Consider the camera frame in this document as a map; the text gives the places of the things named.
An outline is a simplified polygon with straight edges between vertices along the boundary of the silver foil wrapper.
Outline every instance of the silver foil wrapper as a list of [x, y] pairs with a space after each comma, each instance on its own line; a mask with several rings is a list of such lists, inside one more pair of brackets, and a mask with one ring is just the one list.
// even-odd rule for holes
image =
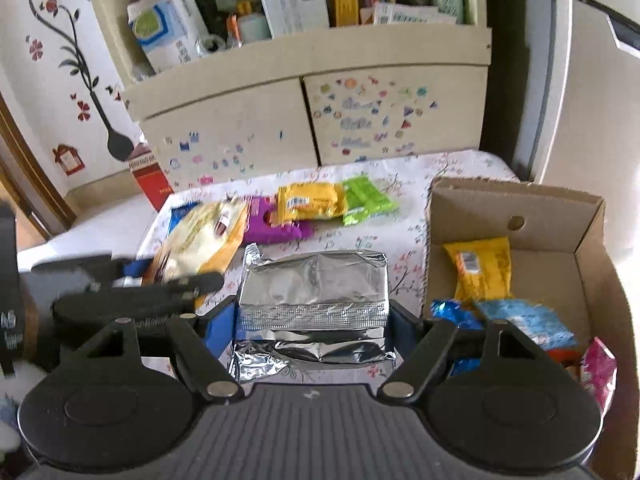
[[361, 330], [386, 326], [386, 257], [327, 251], [265, 261], [247, 248], [238, 330]]
[[386, 258], [329, 251], [268, 260], [246, 248], [229, 370], [240, 383], [393, 359]]

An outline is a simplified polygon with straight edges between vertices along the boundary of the yellow candy bar wrapper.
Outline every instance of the yellow candy bar wrapper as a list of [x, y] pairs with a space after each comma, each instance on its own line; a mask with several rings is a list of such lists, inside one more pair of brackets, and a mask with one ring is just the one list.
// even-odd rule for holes
[[511, 297], [509, 239], [493, 238], [444, 244], [458, 269], [457, 300], [501, 300]]
[[214, 270], [224, 274], [242, 243], [247, 213], [238, 198], [192, 209], [160, 247], [148, 280], [167, 282]]
[[325, 220], [342, 216], [347, 201], [342, 184], [303, 182], [278, 190], [278, 221]]

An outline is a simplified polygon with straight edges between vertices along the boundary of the plastic bag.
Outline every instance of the plastic bag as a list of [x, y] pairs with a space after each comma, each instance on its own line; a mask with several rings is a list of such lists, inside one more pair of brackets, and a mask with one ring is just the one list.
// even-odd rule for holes
[[251, 196], [245, 200], [249, 205], [249, 218], [243, 243], [281, 244], [292, 240], [309, 238], [314, 228], [308, 221], [289, 221], [279, 225], [278, 206], [274, 197]]
[[342, 184], [303, 182], [278, 190], [278, 221], [322, 220], [344, 215], [347, 201]]
[[546, 306], [524, 300], [479, 301], [476, 307], [489, 319], [506, 319], [544, 350], [575, 346], [575, 334]]
[[[440, 319], [448, 319], [459, 328], [470, 330], [482, 330], [484, 327], [476, 319], [473, 313], [462, 308], [456, 300], [434, 300], [431, 302], [431, 315]], [[475, 370], [480, 366], [479, 358], [458, 359], [453, 363], [449, 377], [463, 374], [470, 370]]]
[[616, 391], [618, 366], [616, 358], [597, 337], [582, 356], [580, 364], [580, 382], [593, 394], [605, 415], [611, 407], [613, 393]]
[[174, 207], [171, 209], [171, 219], [169, 220], [169, 230], [167, 231], [167, 236], [171, 234], [171, 232], [175, 229], [175, 227], [180, 223], [185, 216], [197, 205], [202, 204], [202, 202], [188, 202], [180, 207]]
[[196, 206], [164, 241], [147, 279], [165, 282], [214, 270], [224, 273], [242, 243], [246, 218], [246, 203], [237, 198]]
[[372, 216], [384, 214], [398, 208], [398, 205], [374, 186], [368, 177], [356, 176], [345, 180], [344, 193], [347, 212], [342, 217], [344, 225], [354, 225]]
[[456, 300], [434, 300], [431, 302], [431, 315], [440, 319], [448, 319], [459, 328], [482, 330], [484, 327], [473, 313], [465, 310]]
[[457, 300], [501, 300], [511, 292], [509, 239], [444, 244], [458, 269]]

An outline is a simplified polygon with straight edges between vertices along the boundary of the green snack package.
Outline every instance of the green snack package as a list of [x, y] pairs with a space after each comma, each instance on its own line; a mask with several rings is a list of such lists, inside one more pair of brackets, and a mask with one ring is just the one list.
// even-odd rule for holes
[[348, 206], [347, 212], [342, 217], [344, 225], [359, 224], [367, 218], [389, 213], [398, 208], [398, 204], [379, 191], [367, 176], [349, 178], [342, 183], [342, 186]]

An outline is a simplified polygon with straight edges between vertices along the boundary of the storage cabinet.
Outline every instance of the storage cabinet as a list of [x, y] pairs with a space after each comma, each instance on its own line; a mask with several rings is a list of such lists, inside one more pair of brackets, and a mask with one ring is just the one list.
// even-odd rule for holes
[[[465, 0], [468, 25], [313, 30], [212, 54], [140, 82], [134, 73], [143, 54], [126, 17], [134, 0], [91, 1], [129, 115], [140, 121], [174, 189], [318, 162], [479, 145], [491, 62], [486, 0]], [[197, 142], [191, 133], [199, 134]], [[189, 151], [180, 148], [185, 142]]]
[[323, 165], [478, 147], [482, 67], [372, 68], [304, 84]]
[[318, 164], [298, 79], [206, 99], [140, 126], [176, 191]]

